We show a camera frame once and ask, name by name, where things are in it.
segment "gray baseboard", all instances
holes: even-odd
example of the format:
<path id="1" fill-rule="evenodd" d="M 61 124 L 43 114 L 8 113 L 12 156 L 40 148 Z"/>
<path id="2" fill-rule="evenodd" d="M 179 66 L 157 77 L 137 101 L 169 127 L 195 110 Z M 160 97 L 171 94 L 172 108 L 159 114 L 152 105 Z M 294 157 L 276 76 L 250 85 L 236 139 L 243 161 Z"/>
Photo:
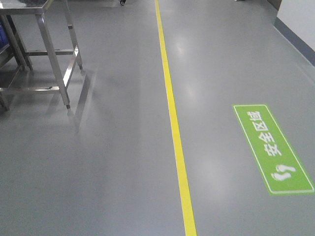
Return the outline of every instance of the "gray baseboard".
<path id="1" fill-rule="evenodd" d="M 309 45 L 290 30 L 278 17 L 276 18 L 274 26 L 313 66 L 315 66 L 315 51 Z"/>

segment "metal table leg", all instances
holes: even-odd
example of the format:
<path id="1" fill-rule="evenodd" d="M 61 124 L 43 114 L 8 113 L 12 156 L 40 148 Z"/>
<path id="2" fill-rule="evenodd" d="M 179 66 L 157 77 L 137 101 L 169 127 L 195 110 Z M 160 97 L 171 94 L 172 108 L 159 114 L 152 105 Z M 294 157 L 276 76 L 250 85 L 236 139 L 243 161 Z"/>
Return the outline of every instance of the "metal table leg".
<path id="1" fill-rule="evenodd" d="M 63 99 L 63 103 L 67 106 L 67 108 L 70 108 L 70 100 L 69 100 L 69 96 L 68 93 L 66 91 L 65 88 L 65 84 L 63 82 L 63 76 L 59 67 L 59 63 L 57 60 L 57 56 L 55 53 L 55 49 L 54 49 L 54 45 L 53 42 L 51 40 L 51 36 L 49 34 L 48 28 L 47 28 L 47 23 L 46 23 L 46 18 L 45 15 L 36 15 L 36 19 L 37 19 L 37 23 L 40 29 L 40 33 L 42 35 L 46 50 L 47 50 L 47 54 L 48 54 L 48 58 L 51 64 L 51 67 L 53 69 L 55 78 L 56 78 L 56 82 L 57 85 L 59 87 L 60 90 L 60 94 L 61 97 Z"/>
<path id="2" fill-rule="evenodd" d="M 16 27 L 15 27 L 15 25 L 13 23 L 12 17 L 11 16 L 6 16 L 6 17 L 8 19 L 8 22 L 9 22 L 10 26 L 11 26 L 12 32 L 13 32 L 13 34 L 15 36 L 15 39 L 16 39 L 19 47 L 20 47 L 20 50 L 22 52 L 22 55 L 23 55 L 24 60 L 26 62 L 26 65 L 29 67 L 30 70 L 33 70 L 32 61 L 31 61 L 30 57 L 27 56 L 27 54 L 26 54 L 26 49 L 25 49 L 24 42 L 22 41 L 22 38 L 20 37 L 20 34 L 18 33 L 18 31 L 17 31 L 17 29 L 16 29 Z"/>
<path id="3" fill-rule="evenodd" d="M 73 49 L 74 50 L 75 50 L 75 48 L 78 49 L 77 63 L 78 63 L 78 66 L 80 67 L 80 69 L 82 70 L 83 69 L 82 58 L 81 58 L 80 49 L 79 49 L 79 46 L 78 46 L 78 40 L 77 40 L 77 36 L 75 34 L 73 21 L 72 21 L 72 17 L 71 17 L 71 14 L 70 14 L 69 5 L 68 5 L 68 1 L 67 0 L 63 0 L 63 9 L 64 9 L 65 18 L 67 20 L 68 29 L 69 29 L 69 33 L 70 33 Z"/>

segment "yellow line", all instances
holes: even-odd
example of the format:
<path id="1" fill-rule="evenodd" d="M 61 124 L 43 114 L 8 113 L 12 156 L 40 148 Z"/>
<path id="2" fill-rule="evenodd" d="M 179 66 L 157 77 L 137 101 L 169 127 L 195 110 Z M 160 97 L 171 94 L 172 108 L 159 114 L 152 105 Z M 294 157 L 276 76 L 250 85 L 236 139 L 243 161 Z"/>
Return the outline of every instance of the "yellow line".
<path id="1" fill-rule="evenodd" d="M 160 42 L 162 61 L 163 61 L 163 70 L 164 70 L 164 77 L 165 77 L 169 116 L 171 119 L 171 127 L 172 127 L 172 134 L 173 134 L 173 143 L 174 143 L 174 150 L 175 150 L 179 189 L 180 189 L 180 195 L 181 195 L 181 201 L 182 201 L 185 232 L 186 232 L 186 236 L 197 236 L 197 230 L 195 226 L 195 219 L 193 215 L 191 197 L 190 197 L 190 191 L 189 191 L 189 185 L 188 185 L 188 178 L 187 178 L 187 173 L 186 173 L 186 165 L 185 165 L 185 159 L 184 159 L 184 153 L 183 153 L 183 147 L 182 147 L 181 134 L 180 134 L 179 124 L 178 124 L 178 119 L 177 119 L 175 98 L 173 94 L 172 79 L 171 79 L 167 53 L 166 53 L 166 45 L 165 45 L 165 40 L 164 40 L 161 13 L 159 9 L 159 1 L 155 0 L 155 2 L 156 2 L 159 42 Z"/>

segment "epoxy floor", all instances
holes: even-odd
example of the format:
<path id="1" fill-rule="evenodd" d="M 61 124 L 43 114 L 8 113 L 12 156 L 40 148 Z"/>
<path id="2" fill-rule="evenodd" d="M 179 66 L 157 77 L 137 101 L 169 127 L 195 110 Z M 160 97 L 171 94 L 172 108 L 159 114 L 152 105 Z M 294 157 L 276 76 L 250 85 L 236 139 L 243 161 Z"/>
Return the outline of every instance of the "epoxy floor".
<path id="1" fill-rule="evenodd" d="M 0 112 L 0 235 L 185 235 L 154 0 L 69 6 L 85 71 L 71 110 L 23 95 Z M 48 26 L 70 48 L 60 8 Z M 269 195 L 232 107 L 268 104 L 315 179 L 315 69 L 273 27 L 277 11 L 265 0 L 160 8 L 198 235 L 314 235 L 315 195 Z M 43 49 L 35 18 L 14 20 Z M 48 59 L 32 61 L 22 83 L 50 83 Z"/>

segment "green floor sign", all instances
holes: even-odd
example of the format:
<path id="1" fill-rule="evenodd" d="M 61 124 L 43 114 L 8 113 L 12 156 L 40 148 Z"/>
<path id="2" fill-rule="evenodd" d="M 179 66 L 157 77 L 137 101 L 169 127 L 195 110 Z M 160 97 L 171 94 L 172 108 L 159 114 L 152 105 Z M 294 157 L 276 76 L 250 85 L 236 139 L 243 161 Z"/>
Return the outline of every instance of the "green floor sign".
<path id="1" fill-rule="evenodd" d="M 270 194 L 314 193 L 312 180 L 267 105 L 234 105 Z"/>

